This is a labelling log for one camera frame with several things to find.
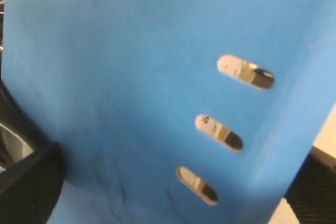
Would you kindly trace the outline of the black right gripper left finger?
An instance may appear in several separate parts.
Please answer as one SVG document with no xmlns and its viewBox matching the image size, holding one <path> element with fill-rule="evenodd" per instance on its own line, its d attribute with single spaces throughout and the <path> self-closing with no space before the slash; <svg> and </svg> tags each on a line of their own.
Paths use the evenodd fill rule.
<svg viewBox="0 0 336 224">
<path fill-rule="evenodd" d="M 65 164 L 1 84 L 1 223 L 47 223 L 62 191 Z"/>
</svg>

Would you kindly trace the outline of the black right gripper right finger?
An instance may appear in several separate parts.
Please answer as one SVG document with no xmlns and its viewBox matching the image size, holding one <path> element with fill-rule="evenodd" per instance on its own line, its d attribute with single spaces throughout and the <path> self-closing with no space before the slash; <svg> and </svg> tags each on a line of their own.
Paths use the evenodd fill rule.
<svg viewBox="0 0 336 224">
<path fill-rule="evenodd" d="M 300 223 L 335 223 L 335 158 L 312 147 L 285 199 Z"/>
</svg>

